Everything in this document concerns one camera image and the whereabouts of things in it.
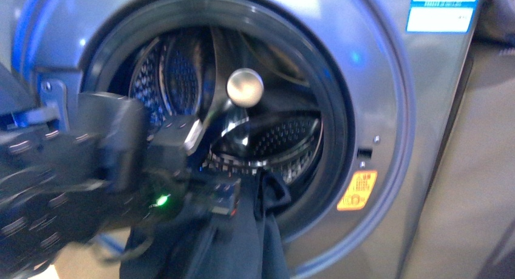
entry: gray metal panel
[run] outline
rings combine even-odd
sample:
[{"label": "gray metal panel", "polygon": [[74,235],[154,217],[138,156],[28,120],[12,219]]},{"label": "gray metal panel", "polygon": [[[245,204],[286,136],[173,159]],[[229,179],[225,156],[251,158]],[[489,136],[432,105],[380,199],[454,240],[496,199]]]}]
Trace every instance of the gray metal panel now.
[{"label": "gray metal panel", "polygon": [[315,278],[398,277],[417,226],[471,40],[471,32],[406,33],[411,0],[379,2],[402,33],[415,77],[417,133],[414,151],[404,184],[383,222],[350,255]]},{"label": "gray metal panel", "polygon": [[472,72],[403,278],[515,275],[513,267],[495,273],[515,249],[515,50],[500,51],[472,47]]}]

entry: black cloth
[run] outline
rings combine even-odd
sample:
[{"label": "black cloth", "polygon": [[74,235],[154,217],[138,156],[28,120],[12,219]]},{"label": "black cloth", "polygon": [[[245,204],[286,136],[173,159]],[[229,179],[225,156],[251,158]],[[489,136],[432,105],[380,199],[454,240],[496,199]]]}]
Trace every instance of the black cloth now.
[{"label": "black cloth", "polygon": [[[290,202],[280,176],[260,171],[242,177],[237,213],[157,226],[152,246],[123,262],[120,278],[289,278],[273,210]],[[126,248],[145,235],[133,229]]]}]

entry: washing machine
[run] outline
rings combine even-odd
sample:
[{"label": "washing machine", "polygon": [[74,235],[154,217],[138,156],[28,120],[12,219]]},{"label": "washing machine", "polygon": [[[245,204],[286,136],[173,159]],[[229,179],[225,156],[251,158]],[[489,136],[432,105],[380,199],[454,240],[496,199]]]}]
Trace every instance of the washing machine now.
[{"label": "washing machine", "polygon": [[[191,170],[288,184],[292,278],[400,275],[481,0],[5,1],[0,60],[59,130],[79,126],[80,92],[140,100],[148,142],[195,115]],[[238,75],[260,97],[239,98]]]}]

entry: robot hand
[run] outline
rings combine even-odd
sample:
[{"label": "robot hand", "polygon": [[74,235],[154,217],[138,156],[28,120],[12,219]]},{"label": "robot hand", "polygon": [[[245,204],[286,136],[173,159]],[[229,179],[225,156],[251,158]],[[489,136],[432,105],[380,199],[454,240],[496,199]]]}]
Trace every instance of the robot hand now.
[{"label": "robot hand", "polygon": [[186,202],[234,213],[238,179],[186,171],[201,138],[198,120],[172,118],[149,146],[140,102],[81,94],[79,107],[67,132],[54,129],[62,120],[52,107],[1,117],[1,278],[41,272],[69,242],[173,219]]}]

